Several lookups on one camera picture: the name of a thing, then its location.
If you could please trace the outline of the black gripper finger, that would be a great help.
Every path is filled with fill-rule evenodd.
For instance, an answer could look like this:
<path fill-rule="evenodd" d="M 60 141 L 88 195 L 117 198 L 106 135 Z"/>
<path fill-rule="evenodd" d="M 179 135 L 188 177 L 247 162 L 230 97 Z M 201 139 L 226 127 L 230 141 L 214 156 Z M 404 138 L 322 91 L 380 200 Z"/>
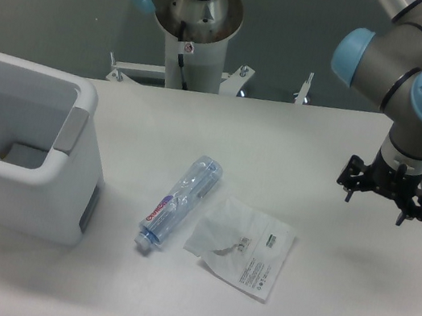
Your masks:
<path fill-rule="evenodd" d="M 357 155 L 352 155 L 337 178 L 337 183 L 346 192 L 345 202 L 349 202 L 355 192 L 365 188 L 364 174 L 368 167 Z"/>
<path fill-rule="evenodd" d="M 397 206 L 400 214 L 396 219 L 396 226 L 399 227 L 405 220 L 416 219 L 422 222 L 422 188 L 418 185 L 413 192 L 402 195 Z"/>

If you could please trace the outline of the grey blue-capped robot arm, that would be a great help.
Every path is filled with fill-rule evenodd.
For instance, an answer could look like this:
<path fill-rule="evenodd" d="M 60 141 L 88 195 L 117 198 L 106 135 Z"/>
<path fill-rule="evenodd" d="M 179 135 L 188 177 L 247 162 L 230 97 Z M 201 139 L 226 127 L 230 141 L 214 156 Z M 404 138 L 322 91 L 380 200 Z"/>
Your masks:
<path fill-rule="evenodd" d="M 243 20 L 241 0 L 131 0 L 165 34 L 165 85 L 220 94 L 228 42 Z M 370 99 L 393 125 L 370 164 L 352 156 L 337 183 L 352 195 L 389 198 L 402 220 L 422 222 L 422 0 L 379 0 L 393 28 L 358 28 L 332 55 L 334 74 Z"/>

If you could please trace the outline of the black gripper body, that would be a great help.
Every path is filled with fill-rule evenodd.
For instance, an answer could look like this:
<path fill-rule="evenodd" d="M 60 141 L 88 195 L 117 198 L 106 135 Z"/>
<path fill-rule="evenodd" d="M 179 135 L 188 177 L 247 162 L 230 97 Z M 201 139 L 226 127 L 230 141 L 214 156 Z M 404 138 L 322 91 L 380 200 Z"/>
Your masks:
<path fill-rule="evenodd" d="M 402 174 L 393 169 L 379 150 L 372 164 L 362 175 L 360 190 L 382 195 L 400 205 L 407 205 L 407 202 L 414 204 L 419 201 L 417 191 L 421 181 L 422 174 L 411 175 L 406 172 Z"/>

